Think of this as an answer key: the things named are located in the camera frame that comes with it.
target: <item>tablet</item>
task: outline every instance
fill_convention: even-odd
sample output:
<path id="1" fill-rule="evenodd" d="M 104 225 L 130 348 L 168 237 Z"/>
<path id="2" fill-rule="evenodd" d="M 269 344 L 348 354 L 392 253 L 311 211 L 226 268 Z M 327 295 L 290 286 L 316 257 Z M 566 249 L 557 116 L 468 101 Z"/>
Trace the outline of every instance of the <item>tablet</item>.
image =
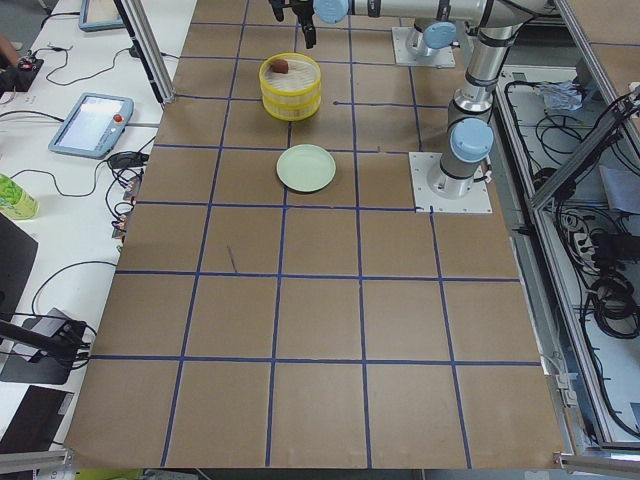
<path id="1" fill-rule="evenodd" d="M 89 158 L 104 157 L 133 114 L 133 100 L 84 93 L 49 142 L 49 150 Z"/>
<path id="2" fill-rule="evenodd" d="M 78 25 L 85 32 L 124 28 L 113 0 L 82 0 Z"/>

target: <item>brown tile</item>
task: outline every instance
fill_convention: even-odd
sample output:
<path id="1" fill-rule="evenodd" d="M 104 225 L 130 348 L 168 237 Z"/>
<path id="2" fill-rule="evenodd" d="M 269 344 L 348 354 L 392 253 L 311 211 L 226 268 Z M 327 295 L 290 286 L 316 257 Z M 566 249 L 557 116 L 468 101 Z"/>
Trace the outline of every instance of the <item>brown tile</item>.
<path id="1" fill-rule="evenodd" d="M 191 22 L 242 23 L 244 13 L 244 2 L 238 0 L 197 2 Z"/>
<path id="2" fill-rule="evenodd" d="M 278 208 L 214 208 L 202 270 L 276 273 L 281 223 Z"/>
<path id="3" fill-rule="evenodd" d="M 383 30 L 389 32 L 389 41 L 391 41 L 391 28 L 399 27 L 400 19 L 396 17 L 378 17 L 371 18 L 366 15 L 352 16 L 351 17 L 351 28 L 363 28 L 367 30 Z"/>
<path id="4" fill-rule="evenodd" d="M 336 162 L 336 174 L 331 183 L 313 193 L 298 193 L 289 190 L 289 205 L 329 205 L 355 207 L 355 174 L 353 170 L 353 154 L 331 152 Z"/>
<path id="5" fill-rule="evenodd" d="M 281 152 L 224 150 L 216 182 L 216 203 L 282 204 L 284 187 L 276 174 Z"/>
<path id="6" fill-rule="evenodd" d="M 464 63 L 459 49 L 454 51 L 455 68 L 412 68 L 418 105 L 447 106 L 464 83 Z"/>
<path id="7" fill-rule="evenodd" d="M 418 131 L 413 108 L 358 105 L 355 110 L 358 150 L 418 151 Z"/>
<path id="8" fill-rule="evenodd" d="M 367 358 L 449 360 L 437 282 L 364 283 Z"/>
<path id="9" fill-rule="evenodd" d="M 629 59 L 640 56 L 640 45 L 593 45 L 592 48 L 616 94 L 622 96 L 629 93 L 629 84 L 640 78 L 637 62 L 630 62 Z"/>
<path id="10" fill-rule="evenodd" d="M 355 213 L 290 209 L 286 221 L 283 271 L 357 275 Z"/>
<path id="11" fill-rule="evenodd" d="M 540 367 L 459 367 L 474 468 L 555 468 L 563 450 Z"/>
<path id="12" fill-rule="evenodd" d="M 275 307 L 274 278 L 201 276 L 187 353 L 209 357 L 270 357 Z"/>
<path id="13" fill-rule="evenodd" d="M 640 23 L 635 2 L 569 0 L 567 3 L 590 42 L 640 44 L 637 29 L 629 28 Z"/>
<path id="14" fill-rule="evenodd" d="M 446 108 L 418 108 L 423 152 L 444 152 L 449 143 Z"/>
<path id="15" fill-rule="evenodd" d="M 451 367 L 370 365 L 367 386 L 374 468 L 466 468 Z"/>
<path id="16" fill-rule="evenodd" d="M 414 208 L 407 154 L 359 154 L 358 182 L 361 206 Z"/>
<path id="17" fill-rule="evenodd" d="M 166 466 L 264 467 L 268 403 L 268 364 L 186 363 Z"/>
<path id="18" fill-rule="evenodd" d="M 313 58 L 316 62 L 348 62 L 349 61 L 349 31 L 335 28 L 318 27 L 316 30 L 317 43 L 312 50 L 306 48 L 302 36 L 298 39 L 296 52 Z"/>
<path id="19" fill-rule="evenodd" d="M 262 98 L 260 92 L 260 60 L 239 60 L 233 98 Z"/>
<path id="20" fill-rule="evenodd" d="M 320 70 L 322 99 L 330 103 L 351 102 L 351 67 L 343 63 L 321 63 Z"/>
<path id="21" fill-rule="evenodd" d="M 220 145 L 226 111 L 226 100 L 178 97 L 165 106 L 155 143 Z"/>
<path id="22" fill-rule="evenodd" d="M 266 60 L 278 53 L 293 52 L 294 39 L 295 29 L 292 27 L 250 25 L 242 34 L 240 56 Z"/>
<path id="23" fill-rule="evenodd" d="M 183 57 L 232 57 L 238 55 L 240 25 L 191 24 L 182 48 Z"/>
<path id="24" fill-rule="evenodd" d="M 361 212 L 364 275 L 435 276 L 429 218 L 414 212 Z"/>
<path id="25" fill-rule="evenodd" d="M 362 367 L 279 364 L 271 466 L 366 467 Z"/>
<path id="26" fill-rule="evenodd" d="M 311 143 L 326 149 L 353 149 L 353 118 L 350 105 L 333 105 L 322 100 L 320 109 L 310 118 L 293 122 L 291 143 Z"/>
<path id="27" fill-rule="evenodd" d="M 262 0 L 249 0 L 247 23 L 257 23 L 259 25 L 295 25 L 296 16 L 293 14 L 291 9 L 285 9 L 284 21 L 280 23 L 273 16 L 273 10 L 271 9 L 269 2 L 263 2 Z"/>
<path id="28" fill-rule="evenodd" d="M 445 277 L 518 278 L 507 230 L 497 213 L 436 214 L 434 222 Z"/>
<path id="29" fill-rule="evenodd" d="M 235 60 L 182 58 L 178 63 L 174 85 L 182 95 L 227 98 Z"/>
<path id="30" fill-rule="evenodd" d="M 160 467 L 177 371 L 178 362 L 92 360 L 65 440 L 74 465 Z"/>
<path id="31" fill-rule="evenodd" d="M 357 103 L 414 103 L 407 67 L 354 65 L 353 82 Z"/>
<path id="32" fill-rule="evenodd" d="M 289 123 L 269 115 L 262 102 L 235 100 L 231 102 L 224 144 L 285 149 L 288 132 Z"/>
<path id="33" fill-rule="evenodd" d="M 140 200 L 209 202 L 218 149 L 155 147 Z"/>
<path id="34" fill-rule="evenodd" d="M 352 17 L 351 23 L 361 19 Z M 379 19 L 362 19 L 375 21 Z M 396 57 L 393 52 L 393 40 L 391 37 L 391 27 L 382 30 L 352 30 L 351 45 L 353 61 L 362 63 L 383 63 L 395 65 Z"/>
<path id="35" fill-rule="evenodd" d="M 118 268 L 195 272 L 206 214 L 199 206 L 136 205 Z"/>
<path id="36" fill-rule="evenodd" d="M 457 360 L 540 360 L 519 283 L 447 282 L 445 293 Z"/>
<path id="37" fill-rule="evenodd" d="M 278 358 L 362 358 L 358 291 L 357 280 L 285 278 Z"/>
<path id="38" fill-rule="evenodd" d="M 180 355 L 191 275 L 116 275 L 94 354 Z"/>

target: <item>pale green plate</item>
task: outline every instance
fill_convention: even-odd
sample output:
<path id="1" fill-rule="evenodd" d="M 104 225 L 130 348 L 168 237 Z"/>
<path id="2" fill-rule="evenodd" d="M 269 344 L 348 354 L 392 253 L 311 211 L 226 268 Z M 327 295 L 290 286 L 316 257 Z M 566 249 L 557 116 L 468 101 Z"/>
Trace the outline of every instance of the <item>pale green plate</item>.
<path id="1" fill-rule="evenodd" d="M 336 173 L 336 162 L 324 148 L 296 145 L 280 155 L 276 171 L 290 189 L 315 192 L 331 182 Z"/>

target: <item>green can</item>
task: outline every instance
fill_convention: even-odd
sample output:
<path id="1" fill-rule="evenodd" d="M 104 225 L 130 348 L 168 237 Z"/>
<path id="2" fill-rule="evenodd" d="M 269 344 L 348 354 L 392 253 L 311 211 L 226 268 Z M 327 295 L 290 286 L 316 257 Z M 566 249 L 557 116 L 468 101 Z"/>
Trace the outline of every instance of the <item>green can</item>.
<path id="1" fill-rule="evenodd" d="M 13 220 L 33 218 L 38 201 L 16 182 L 0 173 L 0 212 Z"/>

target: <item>white mounting plate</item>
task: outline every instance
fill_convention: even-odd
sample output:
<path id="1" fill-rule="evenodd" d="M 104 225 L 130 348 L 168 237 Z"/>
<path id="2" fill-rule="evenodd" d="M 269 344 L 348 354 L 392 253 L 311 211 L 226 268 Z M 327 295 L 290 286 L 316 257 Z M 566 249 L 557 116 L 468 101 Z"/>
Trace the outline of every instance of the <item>white mounting plate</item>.
<path id="1" fill-rule="evenodd" d="M 434 152 L 409 153 L 413 200 L 416 205 L 416 211 L 430 213 L 431 209 L 433 209 L 436 213 L 493 213 L 487 185 L 484 182 L 474 183 L 469 193 L 458 200 L 442 198 L 431 190 L 431 187 L 427 184 L 427 173 L 433 165 L 440 162 L 441 156 L 441 153 Z M 478 167 L 475 176 L 481 177 L 482 175 L 482 169 Z"/>
<path id="2" fill-rule="evenodd" d="M 453 57 L 451 47 L 442 48 L 438 53 L 429 57 L 423 57 L 409 52 L 406 42 L 412 30 L 413 27 L 393 27 L 391 29 L 393 51 L 396 54 L 396 65 L 433 68 L 453 68 L 456 66 L 456 60 Z"/>

